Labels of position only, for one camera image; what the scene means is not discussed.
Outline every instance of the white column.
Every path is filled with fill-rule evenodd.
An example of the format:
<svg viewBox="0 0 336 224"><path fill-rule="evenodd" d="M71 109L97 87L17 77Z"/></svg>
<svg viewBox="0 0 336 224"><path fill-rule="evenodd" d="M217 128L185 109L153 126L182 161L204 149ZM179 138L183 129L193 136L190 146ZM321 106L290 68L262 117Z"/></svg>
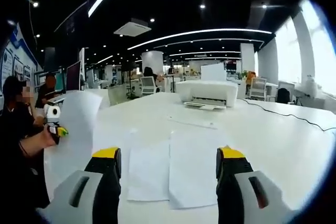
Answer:
<svg viewBox="0 0 336 224"><path fill-rule="evenodd" d="M112 65L105 66L105 80L112 81L113 79L112 69L113 69Z"/></svg>
<svg viewBox="0 0 336 224"><path fill-rule="evenodd" d="M242 71L255 71L254 47L251 43L240 44L241 69Z"/></svg>
<svg viewBox="0 0 336 224"><path fill-rule="evenodd" d="M145 67L150 67L153 73L163 74L163 52L149 51L141 54L142 58L142 72Z"/></svg>
<svg viewBox="0 0 336 224"><path fill-rule="evenodd" d="M278 51L275 38L258 51L259 76L278 84Z"/></svg>
<svg viewBox="0 0 336 224"><path fill-rule="evenodd" d="M301 53L301 81L304 81L307 79L308 75L315 77L313 47L311 45L309 30L302 12L299 12L295 18L293 18L293 22L298 35Z"/></svg>

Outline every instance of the person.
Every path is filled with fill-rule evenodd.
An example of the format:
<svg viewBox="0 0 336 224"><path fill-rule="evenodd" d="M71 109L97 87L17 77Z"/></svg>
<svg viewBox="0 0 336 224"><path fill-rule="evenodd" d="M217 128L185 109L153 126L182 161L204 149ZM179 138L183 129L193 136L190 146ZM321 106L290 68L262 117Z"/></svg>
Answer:
<svg viewBox="0 0 336 224"><path fill-rule="evenodd" d="M2 185L2 199L5 202L2 213L8 215L10 223L49 223L36 211L37 207L41 207L41 186L36 183L36 176L29 162L43 149L56 143L47 125L40 133L20 140L15 134L6 134L7 129L3 127L3 122L4 119L0 118L0 134L6 136L5 141L2 141L2 158L6 161L3 163L6 179Z"/></svg>
<svg viewBox="0 0 336 224"><path fill-rule="evenodd" d="M15 76L9 76L3 86L4 107L2 121L8 132L16 139L34 135L40 130L43 121L31 105L32 94L29 83L22 82Z"/></svg>
<svg viewBox="0 0 336 224"><path fill-rule="evenodd" d="M46 82L39 88L38 97L36 100L35 108L39 116L45 117L44 115L44 105L48 102L49 99L53 98L55 94L56 78L54 74L47 73Z"/></svg>
<svg viewBox="0 0 336 224"><path fill-rule="evenodd" d="M154 78L154 81L163 81L163 77L158 76L157 74L154 74L152 68L150 67L145 67L143 71L143 76L145 77L152 76Z"/></svg>

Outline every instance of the office chair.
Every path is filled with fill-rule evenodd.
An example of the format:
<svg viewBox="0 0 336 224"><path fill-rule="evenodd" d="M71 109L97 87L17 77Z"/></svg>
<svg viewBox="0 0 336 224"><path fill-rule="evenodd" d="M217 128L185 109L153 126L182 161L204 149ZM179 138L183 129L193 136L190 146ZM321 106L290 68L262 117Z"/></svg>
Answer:
<svg viewBox="0 0 336 224"><path fill-rule="evenodd" d="M252 78L251 87L249 90L249 98L266 101L266 82L264 78Z"/></svg>
<svg viewBox="0 0 336 224"><path fill-rule="evenodd" d="M149 95L159 92L160 88L156 86L154 77L141 77L141 94Z"/></svg>

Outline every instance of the poster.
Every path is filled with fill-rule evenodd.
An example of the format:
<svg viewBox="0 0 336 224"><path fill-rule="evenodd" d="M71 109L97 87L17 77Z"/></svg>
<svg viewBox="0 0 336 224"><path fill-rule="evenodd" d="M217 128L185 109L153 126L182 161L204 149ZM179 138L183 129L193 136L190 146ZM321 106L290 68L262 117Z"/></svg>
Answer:
<svg viewBox="0 0 336 224"><path fill-rule="evenodd" d="M23 64L17 58L14 58L13 75L23 81Z"/></svg>
<svg viewBox="0 0 336 224"><path fill-rule="evenodd" d="M30 69L30 66L24 66L23 67L23 80L24 81L30 81L31 80L32 71Z"/></svg>
<svg viewBox="0 0 336 224"><path fill-rule="evenodd" d="M8 76L12 75L13 71L13 55L7 48L4 50L2 55L2 62L1 62L1 93L2 94L2 87L5 83L5 80Z"/></svg>

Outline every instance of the bright window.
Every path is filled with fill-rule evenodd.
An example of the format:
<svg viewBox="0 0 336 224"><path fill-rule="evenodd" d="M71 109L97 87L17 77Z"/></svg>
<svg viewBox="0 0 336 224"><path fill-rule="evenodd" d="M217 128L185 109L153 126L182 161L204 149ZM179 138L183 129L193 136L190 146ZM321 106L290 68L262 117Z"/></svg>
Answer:
<svg viewBox="0 0 336 224"><path fill-rule="evenodd" d="M276 32L278 79L301 82L301 54L298 36L291 17Z"/></svg>
<svg viewBox="0 0 336 224"><path fill-rule="evenodd" d="M336 94L336 55L329 34L309 0L300 3L306 21L314 54L315 81L323 91Z"/></svg>

